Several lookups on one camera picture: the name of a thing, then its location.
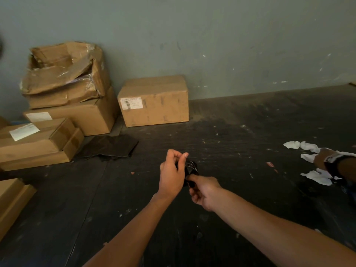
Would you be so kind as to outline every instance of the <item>hand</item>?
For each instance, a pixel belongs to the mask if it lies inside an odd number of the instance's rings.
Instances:
[[[314,165],[319,169],[326,170],[324,165],[324,159],[335,153],[337,152],[327,148],[322,148],[320,150],[320,153],[314,158]]]
[[[184,183],[184,167],[188,153],[181,154],[180,152],[169,149],[167,152],[166,161],[160,165],[161,177],[159,179],[158,194],[175,198],[183,187]]]
[[[187,180],[196,183],[194,188],[189,188],[189,194],[192,196],[192,201],[203,206],[207,211],[213,211],[212,194],[219,188],[220,184],[214,177],[203,177],[197,175],[187,176]]]

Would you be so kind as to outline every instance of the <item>wristwatch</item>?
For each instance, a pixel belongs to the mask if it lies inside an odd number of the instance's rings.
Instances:
[[[324,159],[325,168],[327,169],[327,171],[330,173],[330,175],[332,177],[335,177],[335,176],[343,177],[339,173],[339,171],[337,169],[337,165],[340,163],[340,161],[342,161],[346,158],[349,158],[349,157],[354,157],[354,156],[350,156],[347,154],[341,154],[341,153],[332,154]]]

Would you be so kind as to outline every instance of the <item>dark floor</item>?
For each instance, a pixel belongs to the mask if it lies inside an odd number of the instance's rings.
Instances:
[[[189,152],[199,172],[285,219],[356,248],[356,210],[336,185],[300,176],[314,166],[291,140],[355,152],[356,87],[190,101],[191,121],[124,128],[132,157],[2,173],[38,192],[0,242],[1,266],[81,266],[149,202],[167,149]],[[272,162],[278,173],[266,165]],[[243,236],[191,202],[184,188],[163,215],[144,266],[271,266]]]

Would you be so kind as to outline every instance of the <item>flat cardboard box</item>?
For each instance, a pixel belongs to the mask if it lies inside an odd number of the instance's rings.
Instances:
[[[85,136],[90,136],[110,133],[118,112],[118,101],[113,88],[110,87],[103,98],[59,107],[28,110],[24,112],[24,116],[31,122],[40,120],[41,116],[43,120],[68,117]]]
[[[0,130],[0,163],[56,153],[63,149],[75,131],[68,118],[33,123],[39,131],[14,141],[10,131],[24,125],[6,126]]]
[[[5,212],[10,203],[24,187],[20,179],[0,181],[0,216]]]
[[[0,116],[0,129],[9,125],[10,123]]]
[[[24,158],[20,160],[0,163],[0,169],[2,169],[3,171],[9,171],[9,170],[34,168],[34,167],[70,162],[74,157],[74,155],[77,153],[83,140],[84,140],[84,135],[81,132],[81,130],[77,128],[74,134],[72,135],[72,137],[63,147],[62,151],[43,155],[43,156],[30,157],[30,158]]]
[[[26,206],[32,196],[36,193],[36,189],[31,185],[25,185],[18,195],[10,203],[9,207],[0,217],[0,241],[11,228],[22,209]]]
[[[118,102],[127,127],[189,121],[188,88],[180,75],[127,80]]]
[[[103,51],[96,44],[65,42],[30,49],[20,83],[30,108],[53,107],[103,97],[110,87]]]

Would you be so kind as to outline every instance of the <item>person's left arm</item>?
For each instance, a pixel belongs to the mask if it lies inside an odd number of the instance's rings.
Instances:
[[[158,192],[149,204],[83,267],[138,265],[158,221],[183,187],[187,157],[188,153],[168,150],[166,161],[160,166]]]

